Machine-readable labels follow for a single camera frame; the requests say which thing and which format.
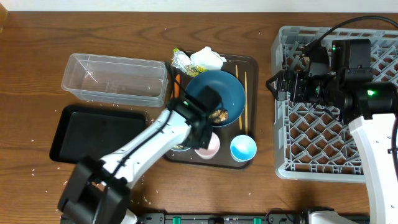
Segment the pink white cup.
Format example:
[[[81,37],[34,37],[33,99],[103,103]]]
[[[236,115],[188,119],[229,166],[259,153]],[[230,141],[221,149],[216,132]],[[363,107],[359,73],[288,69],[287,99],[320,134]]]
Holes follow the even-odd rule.
[[[210,143],[208,148],[199,148],[196,149],[195,152],[202,158],[202,159],[211,159],[213,158],[220,149],[220,139],[217,134],[212,133]]]

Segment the brown food scrap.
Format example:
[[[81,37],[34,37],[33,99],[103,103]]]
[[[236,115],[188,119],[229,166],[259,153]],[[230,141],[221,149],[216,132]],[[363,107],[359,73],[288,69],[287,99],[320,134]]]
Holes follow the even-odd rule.
[[[229,118],[229,113],[226,109],[218,109],[215,110],[212,114],[209,115],[209,119],[213,123],[221,123],[226,121]]]

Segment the dark blue plate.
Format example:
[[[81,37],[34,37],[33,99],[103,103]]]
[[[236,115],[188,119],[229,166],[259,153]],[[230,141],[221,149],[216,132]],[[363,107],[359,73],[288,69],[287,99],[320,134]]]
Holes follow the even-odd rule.
[[[242,112],[245,109],[245,91],[236,77],[221,70],[206,71],[191,79],[186,87],[186,91],[192,96],[198,96],[200,90],[206,85],[212,87],[220,95],[223,106],[220,104],[218,109],[226,109],[229,113],[229,118],[226,121],[214,123],[213,126],[223,127],[238,120],[239,109]],[[238,88],[240,88],[240,100],[238,99]]]

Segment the blue white cup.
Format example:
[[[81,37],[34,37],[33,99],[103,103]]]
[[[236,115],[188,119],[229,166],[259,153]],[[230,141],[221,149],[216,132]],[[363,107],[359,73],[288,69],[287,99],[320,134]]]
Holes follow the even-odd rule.
[[[237,162],[246,162],[254,158],[257,153],[257,144],[247,135],[239,135],[230,143],[232,158]]]

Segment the white napkin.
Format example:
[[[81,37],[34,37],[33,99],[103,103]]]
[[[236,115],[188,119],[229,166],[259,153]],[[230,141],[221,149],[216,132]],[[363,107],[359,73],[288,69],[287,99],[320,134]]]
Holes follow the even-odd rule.
[[[223,64],[227,62],[224,57],[212,51],[209,46],[191,54],[190,60],[194,66],[199,66],[207,70],[220,70]]]

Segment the green yellow snack wrapper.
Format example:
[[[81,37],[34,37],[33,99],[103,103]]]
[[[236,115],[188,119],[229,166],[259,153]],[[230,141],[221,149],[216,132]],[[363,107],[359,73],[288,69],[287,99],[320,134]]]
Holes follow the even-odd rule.
[[[181,70],[183,73],[196,77],[197,75],[206,72],[207,69],[194,65],[188,55],[178,48],[173,49],[172,66]]]

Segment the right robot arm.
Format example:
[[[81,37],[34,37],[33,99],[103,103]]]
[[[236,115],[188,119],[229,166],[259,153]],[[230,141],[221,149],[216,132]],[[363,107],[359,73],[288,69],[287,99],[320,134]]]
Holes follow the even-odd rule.
[[[363,166],[370,223],[397,223],[397,87],[375,82],[368,39],[318,41],[303,48],[305,71],[281,70],[266,82],[276,100],[334,106]]]

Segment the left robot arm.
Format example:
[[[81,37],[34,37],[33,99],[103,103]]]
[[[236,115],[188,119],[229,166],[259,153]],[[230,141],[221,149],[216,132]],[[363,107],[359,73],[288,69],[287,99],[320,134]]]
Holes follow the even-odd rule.
[[[177,145],[208,147],[213,129],[209,116],[221,104],[219,93],[209,86],[198,96],[170,100],[147,129],[120,149],[99,160],[81,159],[57,208],[74,223],[136,223],[129,203],[137,180]]]

